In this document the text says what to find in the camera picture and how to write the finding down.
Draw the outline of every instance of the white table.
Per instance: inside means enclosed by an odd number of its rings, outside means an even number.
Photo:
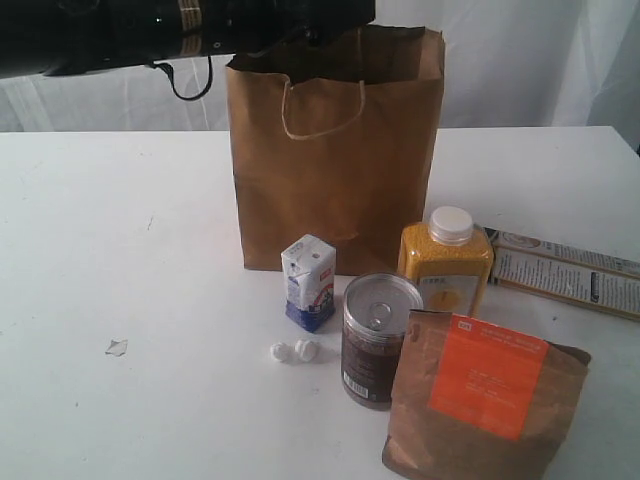
[[[640,260],[639,185],[609,128],[445,130],[428,207]],[[397,478],[339,316],[320,364],[269,359],[310,335],[242,269],[234,198],[226,133],[0,135],[0,478]],[[638,478],[640,324],[498,288],[480,317],[594,356],[547,478]]]

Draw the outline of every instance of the yellow bottle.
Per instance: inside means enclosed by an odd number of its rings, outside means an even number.
[[[482,301],[493,265],[487,236],[466,211],[442,207],[429,225],[402,234],[398,272],[414,281],[425,310],[473,317]]]

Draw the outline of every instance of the black cable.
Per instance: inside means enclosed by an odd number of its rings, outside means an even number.
[[[171,83],[171,89],[173,90],[173,93],[175,94],[176,97],[178,97],[180,100],[183,100],[185,102],[195,102],[200,100],[207,93],[209,93],[211,91],[211,87],[213,86],[213,63],[211,61],[211,56],[208,57],[208,63],[209,63],[209,79],[207,80],[207,84],[205,85],[204,89],[194,97],[183,97],[178,93],[178,90],[176,89],[175,71],[173,70],[173,67],[170,64],[150,63],[147,66],[154,70],[156,69],[162,70],[165,73],[165,75],[169,79],[169,82]]]

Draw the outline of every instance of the white pill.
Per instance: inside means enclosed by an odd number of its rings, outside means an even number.
[[[271,358],[276,362],[285,363],[291,357],[291,347],[286,343],[276,343],[271,346]]]
[[[305,363],[313,361],[313,359],[318,356],[319,351],[320,346],[310,340],[299,340],[298,343],[296,343],[298,358]]]

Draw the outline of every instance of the can rim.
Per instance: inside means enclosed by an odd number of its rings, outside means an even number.
[[[418,287],[416,286],[416,284],[413,283],[411,280],[409,280],[408,278],[403,277],[401,275],[394,274],[394,273],[374,273],[374,274],[370,274],[370,275],[363,275],[361,277],[356,278],[355,280],[353,280],[349,284],[349,286],[345,290],[345,292],[344,292],[344,322],[352,330],[354,330],[358,334],[362,335],[366,340],[371,341],[372,343],[385,344],[389,340],[402,339],[406,334],[406,329],[402,333],[374,332],[373,330],[371,330],[369,328],[366,328],[364,325],[359,323],[355,319],[355,317],[353,316],[351,311],[349,310],[349,297],[352,295],[352,292],[356,288],[358,288],[361,284],[367,282],[368,280],[371,280],[374,277],[377,277],[377,278],[385,278],[386,277],[387,280],[390,280],[391,282],[393,282],[395,284],[401,284],[403,287],[405,287],[406,292],[407,292],[407,296],[408,297],[413,297],[413,299],[416,300],[416,302],[415,302],[416,303],[416,308],[412,308],[412,310],[420,310],[420,309],[424,308],[422,295],[420,294],[420,291],[418,290]]]

